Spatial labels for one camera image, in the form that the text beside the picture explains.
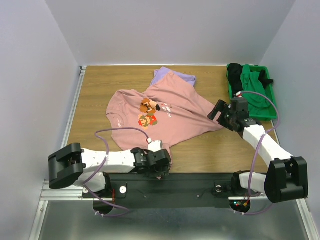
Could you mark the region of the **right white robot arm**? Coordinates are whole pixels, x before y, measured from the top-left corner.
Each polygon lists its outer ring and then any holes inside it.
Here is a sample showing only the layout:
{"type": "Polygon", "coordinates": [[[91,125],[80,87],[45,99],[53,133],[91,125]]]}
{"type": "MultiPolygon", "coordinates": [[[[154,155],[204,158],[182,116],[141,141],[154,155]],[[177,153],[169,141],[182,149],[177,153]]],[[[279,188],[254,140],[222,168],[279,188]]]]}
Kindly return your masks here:
{"type": "Polygon", "coordinates": [[[235,97],[230,103],[219,100],[207,117],[237,132],[268,167],[266,174],[256,173],[253,169],[234,173],[230,182],[233,194],[242,195],[246,191],[264,194],[272,203],[308,197],[307,161],[285,151],[257,120],[250,118],[245,98],[235,97]]]}

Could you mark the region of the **pink printed t shirt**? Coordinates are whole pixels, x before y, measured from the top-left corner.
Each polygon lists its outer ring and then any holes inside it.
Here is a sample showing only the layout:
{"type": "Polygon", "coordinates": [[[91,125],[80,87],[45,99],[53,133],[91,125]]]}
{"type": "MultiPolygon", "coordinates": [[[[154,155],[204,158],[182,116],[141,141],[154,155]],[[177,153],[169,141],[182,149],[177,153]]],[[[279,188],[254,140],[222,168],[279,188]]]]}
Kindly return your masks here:
{"type": "Polygon", "coordinates": [[[110,99],[106,117],[111,137],[122,150],[147,149],[146,138],[171,147],[223,127],[207,118],[214,104],[173,71],[144,92],[118,90],[110,99]]]}

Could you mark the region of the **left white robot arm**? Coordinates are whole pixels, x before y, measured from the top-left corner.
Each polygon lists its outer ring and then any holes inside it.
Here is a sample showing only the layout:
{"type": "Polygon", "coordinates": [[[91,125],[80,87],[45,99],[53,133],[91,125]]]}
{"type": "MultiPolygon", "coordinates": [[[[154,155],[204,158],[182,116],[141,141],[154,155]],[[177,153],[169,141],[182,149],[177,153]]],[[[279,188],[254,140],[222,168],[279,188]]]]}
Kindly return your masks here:
{"type": "Polygon", "coordinates": [[[135,147],[124,151],[96,151],[72,143],[48,157],[49,188],[88,187],[100,197],[111,193],[107,174],[140,174],[160,178],[170,171],[169,152],[160,140],[146,149],[135,147]]]}

